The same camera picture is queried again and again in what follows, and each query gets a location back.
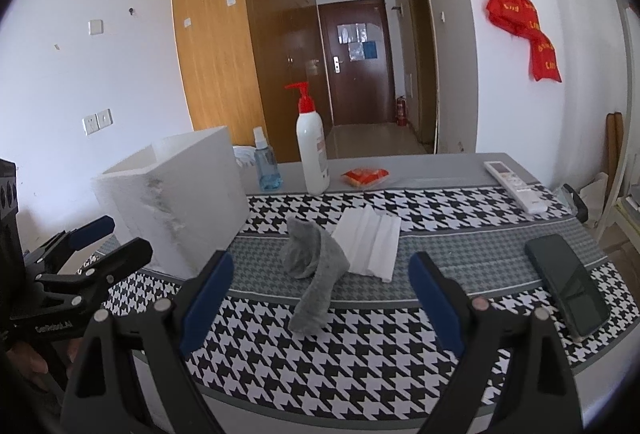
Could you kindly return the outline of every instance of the red bag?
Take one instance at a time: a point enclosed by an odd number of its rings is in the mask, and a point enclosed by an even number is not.
[[[489,21],[498,28],[531,42],[531,71],[539,81],[550,78],[562,82],[556,52],[548,37],[540,30],[538,12],[529,0],[489,0]]]
[[[551,79],[562,82],[556,60],[556,49],[549,38],[540,32],[541,38],[531,41],[531,72],[536,81]]]

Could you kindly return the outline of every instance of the white spray nozzle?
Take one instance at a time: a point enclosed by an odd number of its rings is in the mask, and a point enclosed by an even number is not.
[[[256,149],[267,148],[267,139],[264,137],[264,131],[261,127],[254,127],[254,139]]]

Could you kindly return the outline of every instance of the bottle label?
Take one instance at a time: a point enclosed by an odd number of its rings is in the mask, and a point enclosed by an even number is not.
[[[324,137],[318,140],[318,161],[320,162],[320,172],[324,172],[329,168],[326,159],[326,145],[324,144]]]

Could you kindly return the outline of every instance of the doorway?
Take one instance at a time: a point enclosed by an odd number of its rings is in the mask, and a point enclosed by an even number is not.
[[[384,0],[319,5],[334,125],[394,122]]]
[[[417,68],[418,141],[438,148],[438,67],[430,0],[409,0]]]

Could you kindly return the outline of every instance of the red bottle cap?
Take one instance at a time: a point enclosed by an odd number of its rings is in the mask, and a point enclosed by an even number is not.
[[[298,112],[313,113],[316,110],[313,98],[309,96],[309,82],[295,82],[285,86],[285,89],[299,89],[300,100],[298,101]]]

